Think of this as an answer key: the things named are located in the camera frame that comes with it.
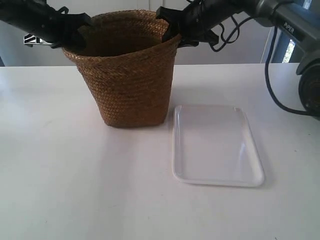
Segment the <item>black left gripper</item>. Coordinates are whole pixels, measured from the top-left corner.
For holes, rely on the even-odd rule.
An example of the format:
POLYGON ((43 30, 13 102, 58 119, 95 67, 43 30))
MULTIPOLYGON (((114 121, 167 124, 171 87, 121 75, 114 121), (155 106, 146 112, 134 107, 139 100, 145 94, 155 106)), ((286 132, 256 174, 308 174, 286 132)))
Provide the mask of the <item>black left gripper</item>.
POLYGON ((53 47, 86 47, 80 28, 91 26, 86 13, 68 14, 65 6, 56 10, 45 0, 2 0, 0 20, 46 41, 53 47))

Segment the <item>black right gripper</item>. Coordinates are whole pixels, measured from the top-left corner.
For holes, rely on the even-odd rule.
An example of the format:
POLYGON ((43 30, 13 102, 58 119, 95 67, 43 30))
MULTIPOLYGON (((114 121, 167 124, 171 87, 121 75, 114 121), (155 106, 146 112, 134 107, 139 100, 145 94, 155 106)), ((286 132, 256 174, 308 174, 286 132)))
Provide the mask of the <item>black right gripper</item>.
POLYGON ((234 14, 253 13, 251 0, 193 0, 184 9, 160 6, 156 19, 168 23, 161 42, 178 40, 179 47, 196 47, 200 42, 215 46, 219 37, 212 29, 234 14))

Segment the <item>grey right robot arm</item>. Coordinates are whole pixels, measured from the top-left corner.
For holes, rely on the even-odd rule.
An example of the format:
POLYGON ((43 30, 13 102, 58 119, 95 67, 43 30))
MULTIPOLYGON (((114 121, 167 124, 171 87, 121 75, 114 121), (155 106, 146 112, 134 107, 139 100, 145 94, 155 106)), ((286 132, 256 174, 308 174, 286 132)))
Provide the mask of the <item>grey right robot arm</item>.
POLYGON ((294 0, 190 0, 182 9, 160 6, 156 18, 168 23, 162 36, 167 42, 180 35, 179 47, 197 47, 207 43, 215 53, 232 44, 232 36, 240 27, 255 20, 272 27, 268 55, 264 67, 265 83, 274 103, 282 110, 300 116, 320 116, 320 16, 294 0), (296 69, 300 76, 298 96, 303 110, 292 109, 276 97, 270 82, 269 65, 278 30, 286 34, 303 52, 296 69))

